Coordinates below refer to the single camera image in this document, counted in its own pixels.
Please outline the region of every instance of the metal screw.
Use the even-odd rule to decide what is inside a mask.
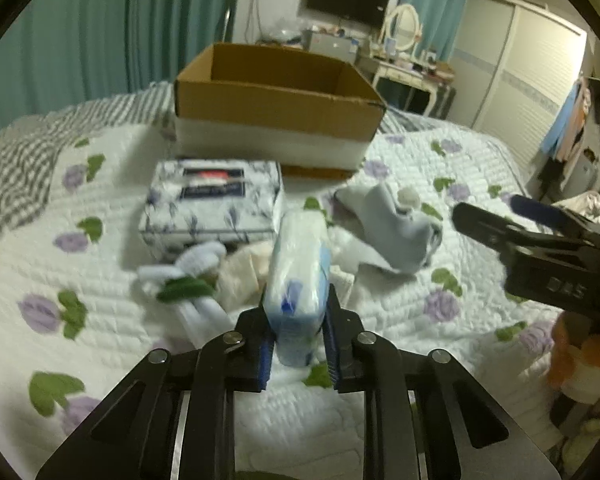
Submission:
[[[451,361],[451,354],[440,348],[434,350],[431,353],[431,357],[433,357],[435,362],[440,363],[441,365],[446,365],[449,361]]]
[[[360,332],[358,334],[358,341],[363,345],[372,345],[376,342],[376,334],[373,332]]]
[[[235,330],[231,330],[231,332],[226,332],[222,336],[222,341],[228,345],[237,345],[238,343],[242,342],[242,334],[240,332],[236,332]]]
[[[152,365],[159,365],[167,360],[169,354],[167,354],[166,350],[162,348],[156,348],[155,350],[151,350],[149,352],[149,362]]]

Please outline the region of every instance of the open cardboard box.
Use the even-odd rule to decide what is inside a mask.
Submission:
[[[386,109],[352,65],[276,46],[213,44],[174,92],[179,156],[275,160],[322,177],[359,168]]]

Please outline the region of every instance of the black and white checkered fabric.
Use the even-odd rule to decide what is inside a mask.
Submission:
[[[0,131],[0,237],[42,213],[63,148],[106,126],[152,124],[173,131],[173,90],[167,82],[136,94],[29,116]]]

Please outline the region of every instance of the blue and white package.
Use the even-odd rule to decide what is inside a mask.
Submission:
[[[286,366],[311,362],[329,293],[327,225],[316,210],[293,210],[280,224],[263,306]]]

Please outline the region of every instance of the black label on tissue box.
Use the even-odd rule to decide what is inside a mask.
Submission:
[[[188,168],[180,198],[244,196],[244,170],[241,168]]]

